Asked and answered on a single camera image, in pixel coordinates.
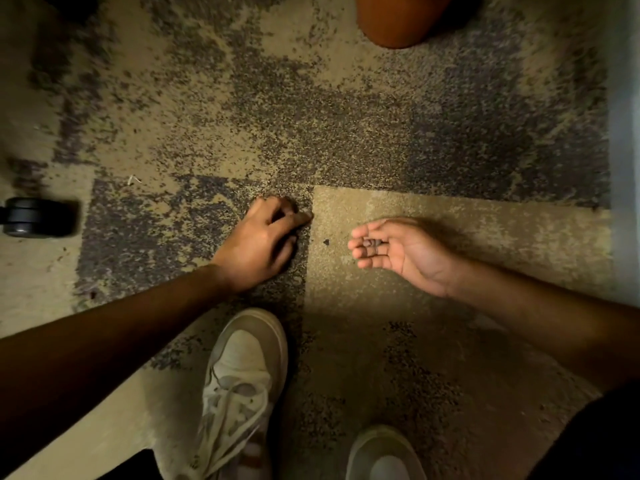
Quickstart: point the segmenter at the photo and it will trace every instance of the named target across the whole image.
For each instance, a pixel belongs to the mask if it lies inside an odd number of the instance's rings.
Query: person's left hand
[[[283,217],[274,220],[278,214]],[[249,290],[280,272],[296,242],[291,231],[311,218],[310,212],[295,212],[286,198],[258,197],[211,264],[220,268],[231,292]]]

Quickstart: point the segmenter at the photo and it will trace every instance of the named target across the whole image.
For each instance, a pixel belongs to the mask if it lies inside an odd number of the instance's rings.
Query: person's left shoe
[[[248,308],[229,321],[207,367],[197,450],[179,480],[270,476],[265,438],[287,361],[287,339],[275,315]]]

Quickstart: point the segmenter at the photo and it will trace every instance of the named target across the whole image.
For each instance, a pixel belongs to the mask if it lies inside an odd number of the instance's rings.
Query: hand
[[[391,269],[412,285],[447,296],[462,258],[422,229],[416,219],[380,219],[356,227],[348,247],[359,268]]]
[[[274,220],[278,214],[284,216]],[[296,242],[291,231],[311,218],[310,212],[296,213],[285,198],[258,197],[211,263],[220,268],[231,292],[249,290],[280,272]]]

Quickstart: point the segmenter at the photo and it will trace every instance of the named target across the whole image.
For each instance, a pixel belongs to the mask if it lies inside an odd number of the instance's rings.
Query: shoe sole
[[[375,426],[371,426],[366,428],[363,432],[361,432],[356,441],[353,442],[353,446],[351,447],[351,451],[349,451],[349,461],[347,463],[347,475],[346,480],[349,480],[351,476],[351,469],[353,468],[353,460],[355,459],[356,453],[368,442],[375,440],[376,438],[391,438],[398,443],[402,444],[407,448],[416,458],[418,455],[416,454],[413,446],[409,443],[400,431],[391,426],[387,426],[385,424],[377,424]]]
[[[282,323],[280,323],[280,320],[278,320],[278,317],[268,312],[267,310],[263,310],[262,308],[245,308],[241,312],[236,313],[236,315],[234,315],[233,318],[229,320],[224,329],[222,329],[220,335],[224,334],[224,332],[229,328],[234,320],[236,320],[236,318],[244,317],[246,315],[252,316],[267,323],[267,325],[270,327],[270,329],[273,330],[276,338],[278,339],[278,348],[280,349],[280,370],[283,372],[280,377],[280,383],[278,384],[277,389],[277,397],[280,397],[284,389],[284,384],[287,380],[287,372],[289,368],[289,348],[287,346],[287,336],[284,333],[284,328],[282,327]],[[218,341],[216,341],[216,344],[213,346],[213,350],[211,351],[211,357],[209,359],[210,366],[220,360],[220,356],[222,355],[222,352],[225,349],[226,345],[226,342],[219,344]]]

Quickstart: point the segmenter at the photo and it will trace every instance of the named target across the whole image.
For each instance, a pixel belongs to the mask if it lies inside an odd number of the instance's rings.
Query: terracotta pot
[[[356,0],[358,26],[373,43],[404,48],[420,42],[451,0]]]

